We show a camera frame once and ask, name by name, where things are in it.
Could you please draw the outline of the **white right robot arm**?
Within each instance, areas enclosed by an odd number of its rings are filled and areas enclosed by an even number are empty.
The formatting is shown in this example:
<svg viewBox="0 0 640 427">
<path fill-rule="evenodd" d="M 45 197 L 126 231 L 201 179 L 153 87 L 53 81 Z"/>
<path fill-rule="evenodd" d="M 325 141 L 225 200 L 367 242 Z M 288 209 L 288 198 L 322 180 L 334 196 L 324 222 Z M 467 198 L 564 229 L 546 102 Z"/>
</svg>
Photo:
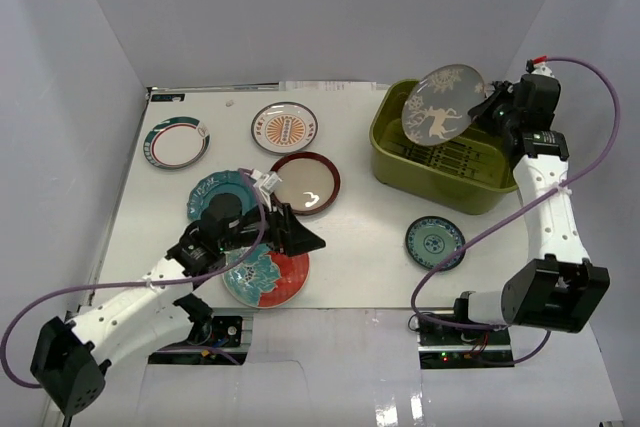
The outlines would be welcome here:
<svg viewBox="0 0 640 427">
<path fill-rule="evenodd" d="M 551 123 L 561 87 L 550 76 L 525 74 L 496 82 L 492 94 L 474 70 L 457 74 L 458 108 L 481 129 L 501 139 L 519 189 L 528 234 L 527 263 L 491 292 L 465 292 L 454 304 L 453 337 L 472 346 L 488 325 L 519 325 L 580 332 L 610 286 L 609 272 L 595 266 L 574 219 L 568 178 L 569 149 Z"/>
</svg>

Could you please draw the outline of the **small blue floral plate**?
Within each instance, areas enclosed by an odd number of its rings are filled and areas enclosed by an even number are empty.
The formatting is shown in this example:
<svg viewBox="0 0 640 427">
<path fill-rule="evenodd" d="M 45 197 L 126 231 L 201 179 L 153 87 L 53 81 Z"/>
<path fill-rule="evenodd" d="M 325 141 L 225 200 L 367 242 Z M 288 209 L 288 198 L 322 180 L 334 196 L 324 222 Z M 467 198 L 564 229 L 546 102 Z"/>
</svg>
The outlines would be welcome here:
<svg viewBox="0 0 640 427">
<path fill-rule="evenodd" d="M 404 245 L 411 259 L 430 270 L 465 244 L 462 231 L 439 216 L 414 220 L 406 230 Z"/>
</svg>

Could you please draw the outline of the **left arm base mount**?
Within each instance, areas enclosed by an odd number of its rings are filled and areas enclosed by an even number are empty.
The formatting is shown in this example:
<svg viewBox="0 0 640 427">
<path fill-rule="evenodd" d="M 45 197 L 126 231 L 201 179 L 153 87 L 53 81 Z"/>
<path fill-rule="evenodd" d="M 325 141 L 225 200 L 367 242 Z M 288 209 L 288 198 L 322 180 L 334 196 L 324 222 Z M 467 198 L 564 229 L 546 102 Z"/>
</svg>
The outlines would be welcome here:
<svg viewBox="0 0 640 427">
<path fill-rule="evenodd" d="M 213 316 L 196 326 L 185 341 L 174 343 L 148 357 L 150 365 L 240 366 L 248 352 L 241 316 Z"/>
</svg>

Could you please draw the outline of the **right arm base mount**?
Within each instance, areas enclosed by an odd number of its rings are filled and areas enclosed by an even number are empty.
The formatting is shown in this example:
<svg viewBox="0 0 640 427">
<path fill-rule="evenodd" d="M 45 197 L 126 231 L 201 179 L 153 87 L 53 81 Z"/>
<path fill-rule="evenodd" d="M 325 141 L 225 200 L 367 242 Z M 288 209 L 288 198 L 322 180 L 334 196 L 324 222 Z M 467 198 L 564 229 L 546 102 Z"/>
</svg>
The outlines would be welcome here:
<svg viewBox="0 0 640 427">
<path fill-rule="evenodd" d="M 409 317 L 409 330 L 417 335 L 422 370 L 511 367 L 514 360 L 507 330 L 463 330 Z"/>
</svg>

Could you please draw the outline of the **grey reindeer snowflake plate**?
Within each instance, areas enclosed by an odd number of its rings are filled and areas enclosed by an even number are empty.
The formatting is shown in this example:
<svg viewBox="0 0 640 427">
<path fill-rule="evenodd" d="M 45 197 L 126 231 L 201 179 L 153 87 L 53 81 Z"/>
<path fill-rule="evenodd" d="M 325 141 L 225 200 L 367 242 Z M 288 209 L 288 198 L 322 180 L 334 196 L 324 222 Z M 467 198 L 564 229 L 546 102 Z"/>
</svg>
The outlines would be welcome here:
<svg viewBox="0 0 640 427">
<path fill-rule="evenodd" d="M 414 144 L 431 147 L 461 135 L 472 123 L 467 112 L 479 103 L 456 98 L 460 91 L 484 92 L 481 74 L 465 64 L 440 67 L 420 80 L 401 112 L 405 136 Z"/>
</svg>

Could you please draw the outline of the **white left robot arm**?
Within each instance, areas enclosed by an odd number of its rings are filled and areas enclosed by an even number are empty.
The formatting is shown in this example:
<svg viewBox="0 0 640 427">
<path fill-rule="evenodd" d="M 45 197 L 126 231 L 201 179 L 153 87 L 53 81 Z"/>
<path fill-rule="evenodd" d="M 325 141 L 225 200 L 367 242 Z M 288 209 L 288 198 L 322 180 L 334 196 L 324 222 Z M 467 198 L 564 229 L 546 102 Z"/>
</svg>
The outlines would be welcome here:
<svg viewBox="0 0 640 427">
<path fill-rule="evenodd" d="M 143 277 L 68 322 L 55 317 L 40 330 L 30 371 L 61 413 L 71 418 L 106 386 L 107 371 L 132 354 L 205 343 L 213 310 L 195 290 L 228 265 L 228 253 L 266 245 L 289 257 L 325 247 L 290 205 L 258 204 L 248 212 L 231 194 L 211 201 L 177 244 Z"/>
</svg>

